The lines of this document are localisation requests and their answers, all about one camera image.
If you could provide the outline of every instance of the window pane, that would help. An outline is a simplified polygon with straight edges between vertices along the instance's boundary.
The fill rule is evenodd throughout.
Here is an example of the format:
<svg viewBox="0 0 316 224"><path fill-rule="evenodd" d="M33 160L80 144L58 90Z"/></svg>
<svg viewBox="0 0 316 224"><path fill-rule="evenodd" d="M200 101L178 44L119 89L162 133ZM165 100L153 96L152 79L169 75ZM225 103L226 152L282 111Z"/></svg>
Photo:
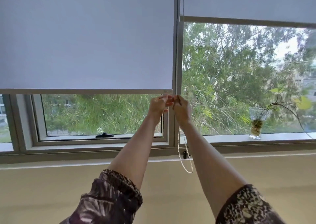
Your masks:
<svg viewBox="0 0 316 224"><path fill-rule="evenodd" d="M157 95L42 95L48 136L134 134ZM162 133L161 122L155 133Z"/></svg>
<svg viewBox="0 0 316 224"><path fill-rule="evenodd" d="M185 23L182 94L203 135L248 134L249 108L273 105L263 133L316 131L316 32Z"/></svg>
<svg viewBox="0 0 316 224"><path fill-rule="evenodd" d="M0 94L0 143L10 143L11 136L6 111L2 100L2 94Z"/></svg>

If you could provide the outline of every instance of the patterned sleeve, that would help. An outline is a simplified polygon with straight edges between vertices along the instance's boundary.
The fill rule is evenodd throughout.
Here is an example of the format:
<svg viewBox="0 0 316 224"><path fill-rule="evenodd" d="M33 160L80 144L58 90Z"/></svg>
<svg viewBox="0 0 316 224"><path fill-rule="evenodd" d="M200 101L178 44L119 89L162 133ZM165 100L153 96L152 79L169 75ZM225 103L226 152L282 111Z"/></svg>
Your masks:
<svg viewBox="0 0 316 224"><path fill-rule="evenodd" d="M237 190L225 203L216 224L285 224L252 185Z"/></svg>
<svg viewBox="0 0 316 224"><path fill-rule="evenodd" d="M83 194L74 213L60 224L130 224L143 203L132 181L122 174L104 170Z"/></svg>

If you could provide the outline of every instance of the white roller blind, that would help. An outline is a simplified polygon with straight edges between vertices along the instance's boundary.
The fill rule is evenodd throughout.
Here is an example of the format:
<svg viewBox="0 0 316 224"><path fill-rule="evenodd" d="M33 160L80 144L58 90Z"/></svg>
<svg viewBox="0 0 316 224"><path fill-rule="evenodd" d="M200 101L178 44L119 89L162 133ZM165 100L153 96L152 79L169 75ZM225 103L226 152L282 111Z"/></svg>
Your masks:
<svg viewBox="0 0 316 224"><path fill-rule="evenodd" d="M0 0L0 20L0 93L172 89L174 0Z"/></svg>
<svg viewBox="0 0 316 224"><path fill-rule="evenodd" d="M316 0L184 0L184 15L315 23Z"/></svg>

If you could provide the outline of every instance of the vase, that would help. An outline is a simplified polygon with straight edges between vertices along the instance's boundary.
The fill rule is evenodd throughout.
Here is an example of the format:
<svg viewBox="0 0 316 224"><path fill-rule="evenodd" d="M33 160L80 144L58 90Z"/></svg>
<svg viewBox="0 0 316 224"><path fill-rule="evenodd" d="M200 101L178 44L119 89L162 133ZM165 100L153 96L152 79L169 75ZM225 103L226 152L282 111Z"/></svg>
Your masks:
<svg viewBox="0 0 316 224"><path fill-rule="evenodd" d="M260 140L263 123L270 116L270 110L257 107L249 108L249 114L251 120L251 130L249 137Z"/></svg>

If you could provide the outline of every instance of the wall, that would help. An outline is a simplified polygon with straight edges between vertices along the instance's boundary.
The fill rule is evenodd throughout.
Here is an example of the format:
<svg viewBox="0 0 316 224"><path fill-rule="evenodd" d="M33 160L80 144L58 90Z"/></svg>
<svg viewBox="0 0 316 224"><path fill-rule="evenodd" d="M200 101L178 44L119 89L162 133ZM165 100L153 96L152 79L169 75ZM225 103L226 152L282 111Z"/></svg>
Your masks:
<svg viewBox="0 0 316 224"><path fill-rule="evenodd" d="M316 156L228 159L265 195L288 224L314 223ZM58 223L89 192L105 168L65 166L0 170L0 223ZM142 186L144 204L134 223L214 223L196 174L180 162L151 162Z"/></svg>

